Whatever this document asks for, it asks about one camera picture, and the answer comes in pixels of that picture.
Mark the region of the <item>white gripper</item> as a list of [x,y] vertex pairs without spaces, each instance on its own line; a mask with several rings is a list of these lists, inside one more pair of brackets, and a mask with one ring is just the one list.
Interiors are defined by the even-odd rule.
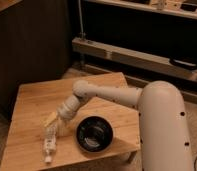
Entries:
[[82,100],[75,96],[69,96],[58,108],[57,113],[52,112],[45,120],[44,126],[49,127],[57,123],[57,136],[63,137],[67,134],[67,123],[65,120],[72,120],[77,111],[81,108]]

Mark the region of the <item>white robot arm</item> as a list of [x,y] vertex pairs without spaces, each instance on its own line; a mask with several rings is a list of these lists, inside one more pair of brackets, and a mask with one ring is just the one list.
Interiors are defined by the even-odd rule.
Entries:
[[194,171],[184,99],[166,81],[144,88],[99,86],[85,80],[73,84],[73,93],[45,122],[45,161],[52,161],[56,139],[78,110],[93,97],[108,100],[139,112],[141,160],[144,171]]

